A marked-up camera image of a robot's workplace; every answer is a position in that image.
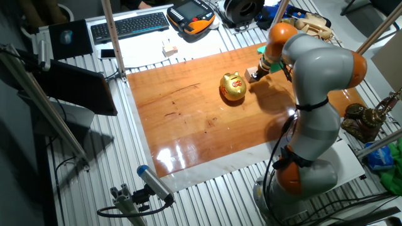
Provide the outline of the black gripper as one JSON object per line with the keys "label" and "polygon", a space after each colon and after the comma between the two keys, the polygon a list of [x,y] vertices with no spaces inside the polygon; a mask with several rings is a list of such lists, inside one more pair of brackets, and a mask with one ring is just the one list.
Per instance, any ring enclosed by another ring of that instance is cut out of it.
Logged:
{"label": "black gripper", "polygon": [[252,74],[252,78],[253,78],[255,81],[258,82],[258,81],[260,81],[265,75],[267,75],[267,74],[269,73],[270,69],[271,69],[271,65],[270,65],[270,64],[266,65],[266,64],[264,64],[264,63],[260,63],[260,64],[258,65],[257,71]]}

